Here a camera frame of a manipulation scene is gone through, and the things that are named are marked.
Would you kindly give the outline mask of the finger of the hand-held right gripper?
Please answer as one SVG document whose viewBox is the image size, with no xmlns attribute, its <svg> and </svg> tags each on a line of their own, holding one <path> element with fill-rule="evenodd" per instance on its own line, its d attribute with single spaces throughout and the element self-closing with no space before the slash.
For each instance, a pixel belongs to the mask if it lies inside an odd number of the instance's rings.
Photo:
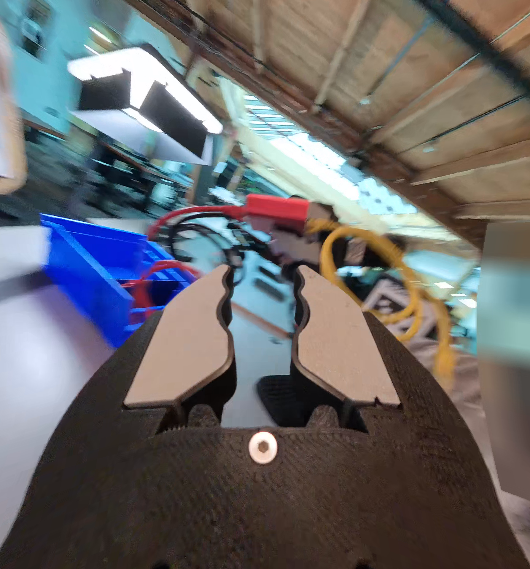
<svg viewBox="0 0 530 569">
<path fill-rule="evenodd" d="M 271 229 L 271 251 L 281 264 L 319 266 L 322 243 L 318 234 L 302 234 L 276 224 Z"/>
</svg>

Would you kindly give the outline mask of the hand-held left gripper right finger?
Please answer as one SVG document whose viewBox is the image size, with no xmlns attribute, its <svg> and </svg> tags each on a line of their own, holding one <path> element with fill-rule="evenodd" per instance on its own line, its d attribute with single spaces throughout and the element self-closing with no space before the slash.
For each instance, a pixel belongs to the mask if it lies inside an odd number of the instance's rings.
<svg viewBox="0 0 530 569">
<path fill-rule="evenodd" d="M 294 285 L 296 370 L 339 401 L 399 407 L 360 306 L 306 265 L 297 268 Z"/>
</svg>

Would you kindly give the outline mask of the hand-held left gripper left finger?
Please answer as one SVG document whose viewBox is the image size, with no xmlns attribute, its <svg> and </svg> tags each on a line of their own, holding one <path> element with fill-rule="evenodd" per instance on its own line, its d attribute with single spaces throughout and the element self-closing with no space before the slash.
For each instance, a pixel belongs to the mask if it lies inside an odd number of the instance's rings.
<svg viewBox="0 0 530 569">
<path fill-rule="evenodd" d="M 219 265 L 169 302 L 124 399 L 127 408 L 197 402 L 223 408 L 237 387 L 232 295 L 232 268 Z"/>
</svg>

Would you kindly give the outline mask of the red ethernet splitter box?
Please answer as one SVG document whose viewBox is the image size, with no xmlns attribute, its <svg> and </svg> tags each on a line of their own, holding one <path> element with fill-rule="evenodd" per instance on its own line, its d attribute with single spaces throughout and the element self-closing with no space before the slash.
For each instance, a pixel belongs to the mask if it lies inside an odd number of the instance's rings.
<svg viewBox="0 0 530 569">
<path fill-rule="evenodd" d="M 275 230 L 304 232 L 310 202 L 299 198 L 283 198 L 250 194 L 246 200 L 244 219 L 253 229 L 263 233 Z"/>
</svg>

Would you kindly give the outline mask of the blue plastic bin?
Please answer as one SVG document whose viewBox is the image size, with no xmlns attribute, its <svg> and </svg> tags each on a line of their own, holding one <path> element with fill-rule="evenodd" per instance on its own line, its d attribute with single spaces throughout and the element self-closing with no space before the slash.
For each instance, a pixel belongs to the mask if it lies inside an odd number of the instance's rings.
<svg viewBox="0 0 530 569">
<path fill-rule="evenodd" d="M 40 214 L 48 230 L 45 272 L 113 348 L 187 288 L 195 277 L 140 233 Z"/>
</svg>

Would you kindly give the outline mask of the studio light panel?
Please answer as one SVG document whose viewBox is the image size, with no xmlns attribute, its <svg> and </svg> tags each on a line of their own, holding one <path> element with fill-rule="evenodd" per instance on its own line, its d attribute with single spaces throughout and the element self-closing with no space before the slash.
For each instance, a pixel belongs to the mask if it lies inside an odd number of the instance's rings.
<svg viewBox="0 0 530 569">
<path fill-rule="evenodd" d="M 150 44 L 70 60 L 81 82 L 71 114 L 135 153 L 210 166 L 223 124 Z"/>
</svg>

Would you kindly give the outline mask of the wooden document stand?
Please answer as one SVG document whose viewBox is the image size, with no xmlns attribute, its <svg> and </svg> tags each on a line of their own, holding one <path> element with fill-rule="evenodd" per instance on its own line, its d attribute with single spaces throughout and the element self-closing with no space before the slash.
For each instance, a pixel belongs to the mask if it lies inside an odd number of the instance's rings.
<svg viewBox="0 0 530 569">
<path fill-rule="evenodd" d="M 10 165 L 10 177 L 0 178 L 0 195 L 8 195 L 20 189 L 28 174 L 24 124 L 10 81 L 10 55 L 9 41 L 0 23 L 0 124 L 5 155 Z"/>
</svg>

